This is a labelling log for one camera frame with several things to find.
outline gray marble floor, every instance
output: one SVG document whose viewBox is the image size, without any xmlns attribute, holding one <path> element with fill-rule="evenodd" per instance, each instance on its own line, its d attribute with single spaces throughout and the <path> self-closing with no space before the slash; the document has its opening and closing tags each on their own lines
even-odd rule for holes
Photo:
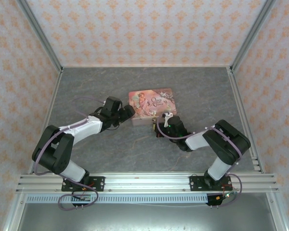
<svg viewBox="0 0 289 231">
<path fill-rule="evenodd" d="M 243 131 L 226 68 L 116 67 L 66 68 L 59 85 L 50 124 L 64 126 L 81 119 L 71 101 L 79 96 L 108 96 L 128 103 L 135 90 L 172 88 L 178 115 L 190 131 L 199 132 L 220 119 Z M 78 109 L 89 114 L 100 103 L 80 100 Z M 156 138 L 151 126 L 133 127 L 128 120 L 115 131 L 90 136 L 73 147 L 72 160 L 96 171 L 198 171 L 213 163 L 209 147 L 185 153 L 165 138 Z M 246 153 L 234 171 L 253 170 Z"/>
</svg>

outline enclosure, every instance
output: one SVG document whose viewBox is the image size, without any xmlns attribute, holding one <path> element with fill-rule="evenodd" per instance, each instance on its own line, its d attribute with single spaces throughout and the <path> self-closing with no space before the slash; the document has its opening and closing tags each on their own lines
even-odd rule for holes
<svg viewBox="0 0 289 231">
<path fill-rule="evenodd" d="M 190 176 L 216 153 L 127 120 L 74 145 L 71 160 L 105 184 L 95 205 L 61 211 L 62 178 L 33 173 L 45 128 L 101 106 L 76 98 L 126 105 L 163 88 L 189 132 L 224 119 L 247 136 L 231 170 L 241 197 L 204 205 Z M 0 218 L 7 231 L 289 230 L 289 0 L 0 0 Z"/>
</svg>

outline black mounting bracket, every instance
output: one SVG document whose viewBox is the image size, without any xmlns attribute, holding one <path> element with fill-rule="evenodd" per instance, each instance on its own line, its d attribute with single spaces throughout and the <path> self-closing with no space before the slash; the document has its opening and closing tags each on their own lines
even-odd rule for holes
<svg viewBox="0 0 289 231">
<path fill-rule="evenodd" d="M 105 177 L 90 176 L 88 182 L 89 182 L 88 185 L 89 186 L 91 185 L 90 187 L 94 188 L 98 192 L 104 191 Z M 81 186 L 76 185 L 76 184 L 70 182 L 69 180 L 63 179 L 61 191 L 63 191 L 63 192 L 81 192 L 83 190 L 82 190 Z"/>
<path fill-rule="evenodd" d="M 204 176 L 190 176 L 189 186 L 191 191 L 232 191 L 232 182 L 230 177 L 223 177 L 211 187 L 205 183 Z"/>
</svg>

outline metal base plate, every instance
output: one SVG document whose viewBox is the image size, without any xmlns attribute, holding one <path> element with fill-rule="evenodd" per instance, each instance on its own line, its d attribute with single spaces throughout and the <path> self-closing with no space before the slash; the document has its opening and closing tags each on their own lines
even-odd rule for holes
<svg viewBox="0 0 289 231">
<path fill-rule="evenodd" d="M 232 191 L 232 182 L 230 177 L 223 177 L 219 184 L 214 185 L 210 188 L 204 182 L 204 176 L 190 176 L 189 177 L 189 186 L 191 191 Z"/>
<path fill-rule="evenodd" d="M 97 190 L 98 192 L 104 191 L 104 185 L 105 185 L 105 177 L 96 177 L 96 176 L 90 176 L 89 182 L 92 184 L 92 188 Z M 76 191 L 82 191 L 81 187 L 73 184 L 72 182 L 68 180 L 63 180 L 61 191 L 63 192 L 76 192 Z"/>
</svg>

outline pink patterned wall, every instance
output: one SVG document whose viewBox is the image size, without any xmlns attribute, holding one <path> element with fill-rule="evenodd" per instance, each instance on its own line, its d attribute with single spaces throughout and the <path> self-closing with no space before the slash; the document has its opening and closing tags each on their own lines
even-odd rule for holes
<svg viewBox="0 0 289 231">
<path fill-rule="evenodd" d="M 15 0 L 0 0 L 0 231 L 27 173 L 57 71 Z"/>
<path fill-rule="evenodd" d="M 267 172 L 277 173 L 289 215 L 289 0 L 277 0 L 236 78 Z"/>
<path fill-rule="evenodd" d="M 63 66 L 230 65 L 265 0 L 29 0 Z"/>
</svg>

